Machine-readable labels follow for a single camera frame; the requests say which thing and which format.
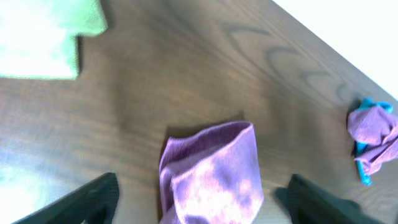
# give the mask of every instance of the mint green towel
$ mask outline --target mint green towel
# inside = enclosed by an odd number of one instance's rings
[[[0,77],[74,79],[76,37],[106,28],[97,0],[0,0]]]

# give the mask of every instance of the table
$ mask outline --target table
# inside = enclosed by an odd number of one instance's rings
[[[104,172],[121,187],[114,223],[157,223],[167,137],[237,119],[256,129],[266,201],[254,223],[290,222],[273,192],[293,173],[396,221],[398,162],[362,186],[346,131],[356,100],[396,100],[275,3],[102,4],[109,29],[81,39],[77,80],[0,81],[1,223]]]

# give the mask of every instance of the wooden surface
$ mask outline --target wooden surface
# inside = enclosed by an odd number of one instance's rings
[[[1,223],[104,172],[121,184],[115,223],[157,223],[165,138],[229,119],[255,124],[255,223],[289,223],[272,193],[293,173],[396,221],[398,162],[362,186],[345,119],[364,96],[397,102],[272,1],[103,5],[110,27],[83,39],[78,80],[0,81]]]

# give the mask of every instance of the purple and blue cloth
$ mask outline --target purple and blue cloth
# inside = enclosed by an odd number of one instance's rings
[[[252,223],[262,202],[253,124],[170,138],[160,160],[160,224]]]
[[[364,185],[372,184],[370,175],[383,162],[398,157],[398,118],[391,114],[392,110],[389,103],[373,103],[366,98],[348,116],[347,128],[356,141],[355,161]]]

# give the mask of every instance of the folded purple cloth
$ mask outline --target folded purple cloth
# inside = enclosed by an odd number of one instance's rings
[[[252,223],[264,200],[253,125],[170,138],[160,160],[161,224]]]
[[[356,157],[362,161],[367,175],[374,174],[383,162],[398,157],[398,118],[380,106],[356,110],[348,116],[348,132],[357,142],[368,144]]]

